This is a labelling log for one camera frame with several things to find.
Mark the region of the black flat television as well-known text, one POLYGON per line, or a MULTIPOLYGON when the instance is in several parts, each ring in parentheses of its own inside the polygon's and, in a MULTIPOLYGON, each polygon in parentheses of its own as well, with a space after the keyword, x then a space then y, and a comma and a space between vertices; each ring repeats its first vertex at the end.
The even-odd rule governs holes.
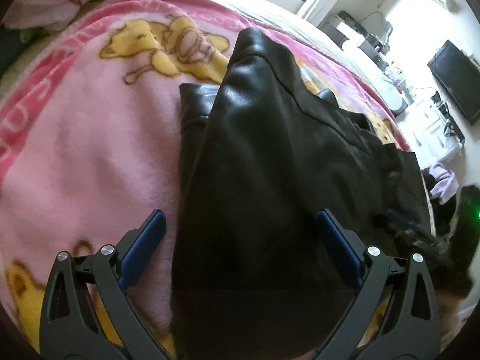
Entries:
POLYGON ((427 63, 433 77, 448 92, 464 118, 479 121, 479 69, 451 41, 447 40, 427 63))

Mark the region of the white dresser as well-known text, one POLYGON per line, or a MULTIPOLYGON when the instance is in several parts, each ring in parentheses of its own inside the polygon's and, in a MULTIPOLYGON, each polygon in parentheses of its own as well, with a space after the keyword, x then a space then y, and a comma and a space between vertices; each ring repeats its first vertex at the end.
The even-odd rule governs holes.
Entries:
POLYGON ((396 119, 421 169, 447 164, 461 151, 461 141, 430 98, 417 100, 396 119))

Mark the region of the lavender white garment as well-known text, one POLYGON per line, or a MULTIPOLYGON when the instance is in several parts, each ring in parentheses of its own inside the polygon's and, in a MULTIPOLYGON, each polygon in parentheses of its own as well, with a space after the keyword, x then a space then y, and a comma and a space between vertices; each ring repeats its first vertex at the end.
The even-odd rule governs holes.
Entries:
POLYGON ((435 163, 429 168, 429 175, 433 177, 433 188, 430 196, 438 199, 440 205, 445 205, 450 199, 456 196, 460 187, 454 171, 443 163, 435 163))

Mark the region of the black leather jacket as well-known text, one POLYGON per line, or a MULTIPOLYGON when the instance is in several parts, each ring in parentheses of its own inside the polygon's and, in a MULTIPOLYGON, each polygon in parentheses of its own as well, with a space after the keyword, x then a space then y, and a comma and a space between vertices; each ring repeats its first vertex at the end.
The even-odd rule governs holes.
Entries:
POLYGON ((219 86, 181 92, 180 211, 171 329, 180 359, 296 359, 352 300, 323 244, 329 210, 396 256, 387 211, 431 218, 414 154, 362 114, 314 95, 292 53, 239 33, 219 86))

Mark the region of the beige bed sheet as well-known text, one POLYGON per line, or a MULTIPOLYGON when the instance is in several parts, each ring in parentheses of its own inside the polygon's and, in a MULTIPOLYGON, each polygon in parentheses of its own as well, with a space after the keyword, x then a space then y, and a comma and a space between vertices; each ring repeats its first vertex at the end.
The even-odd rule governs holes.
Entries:
POLYGON ((405 105, 402 94, 365 53, 369 45, 365 37, 353 31, 339 18, 333 17, 322 28, 317 28, 296 14, 300 3, 293 2, 294 0, 212 1, 237 11, 248 19, 281 29, 320 49, 364 79, 392 112, 399 113, 405 105))

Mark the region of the pink cartoon fleece blanket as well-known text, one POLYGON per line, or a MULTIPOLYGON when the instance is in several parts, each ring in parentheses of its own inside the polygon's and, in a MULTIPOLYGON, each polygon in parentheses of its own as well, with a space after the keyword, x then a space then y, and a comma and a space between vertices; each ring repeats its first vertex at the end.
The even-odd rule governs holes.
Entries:
POLYGON ((115 242, 160 208, 168 234, 130 298, 167 350, 178 208, 182 83, 152 63, 172 30, 184 50, 230 56, 242 29, 288 46, 312 92, 331 89, 366 115, 380 140, 407 150, 385 102, 332 41, 255 0, 108 0, 56 37, 31 46, 1 89, 1 304, 38 347, 41 302, 55 255, 115 242))

